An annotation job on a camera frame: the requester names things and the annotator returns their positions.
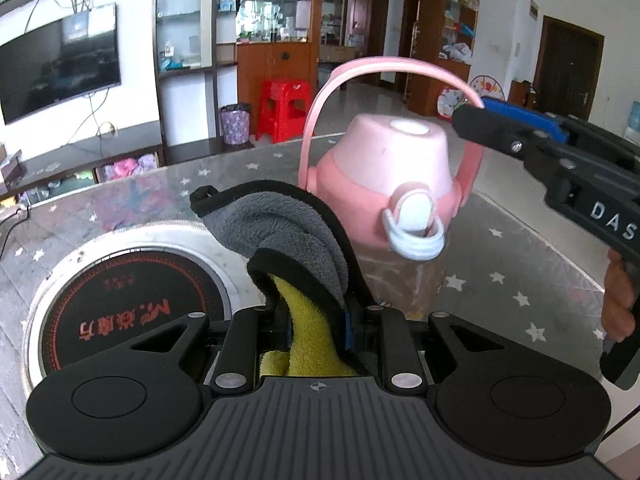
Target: red plastic stool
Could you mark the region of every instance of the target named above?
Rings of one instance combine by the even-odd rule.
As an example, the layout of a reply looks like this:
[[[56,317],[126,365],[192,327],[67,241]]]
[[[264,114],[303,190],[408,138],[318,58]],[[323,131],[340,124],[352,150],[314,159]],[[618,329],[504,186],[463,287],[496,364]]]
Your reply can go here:
[[[302,101],[304,109],[296,108]],[[302,80],[267,79],[262,83],[260,116],[255,138],[271,136],[273,144],[302,135],[311,108],[311,87]]]

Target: human hand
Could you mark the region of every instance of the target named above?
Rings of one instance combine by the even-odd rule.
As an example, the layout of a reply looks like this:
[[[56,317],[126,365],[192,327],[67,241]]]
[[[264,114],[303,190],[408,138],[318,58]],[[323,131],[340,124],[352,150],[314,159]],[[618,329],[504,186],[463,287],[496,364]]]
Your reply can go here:
[[[607,257],[609,267],[604,276],[602,327],[607,336],[620,343],[636,328],[636,320],[630,312],[636,295],[631,279],[623,267],[622,256],[611,249]]]

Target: blue gripper pad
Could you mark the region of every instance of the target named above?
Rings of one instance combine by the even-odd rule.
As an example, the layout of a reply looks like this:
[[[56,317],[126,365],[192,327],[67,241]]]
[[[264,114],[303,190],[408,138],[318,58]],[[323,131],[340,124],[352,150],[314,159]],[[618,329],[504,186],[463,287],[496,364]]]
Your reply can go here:
[[[487,110],[491,110],[505,117],[520,121],[521,123],[532,126],[535,130],[542,130],[543,132],[551,135],[552,139],[556,142],[565,144],[568,139],[568,134],[556,123],[556,121],[548,115],[535,112],[533,110],[527,110],[521,106],[517,106],[505,101],[493,99],[491,97],[483,97],[482,102]]]

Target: gray towel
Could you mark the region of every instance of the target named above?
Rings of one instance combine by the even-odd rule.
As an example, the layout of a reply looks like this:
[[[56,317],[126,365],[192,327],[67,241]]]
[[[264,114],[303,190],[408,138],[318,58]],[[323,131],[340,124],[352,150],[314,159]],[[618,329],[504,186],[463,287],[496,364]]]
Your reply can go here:
[[[248,259],[258,249],[288,256],[344,306],[347,262],[331,229],[308,204],[273,191],[254,192],[208,213],[202,221],[223,246]]]

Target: purple trash can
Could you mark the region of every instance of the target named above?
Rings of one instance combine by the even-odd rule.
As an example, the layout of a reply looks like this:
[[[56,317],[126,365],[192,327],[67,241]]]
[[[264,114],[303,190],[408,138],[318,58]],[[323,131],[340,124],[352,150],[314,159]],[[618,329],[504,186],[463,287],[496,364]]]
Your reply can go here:
[[[220,108],[222,140],[225,144],[249,142],[250,106],[247,103],[227,105]]]

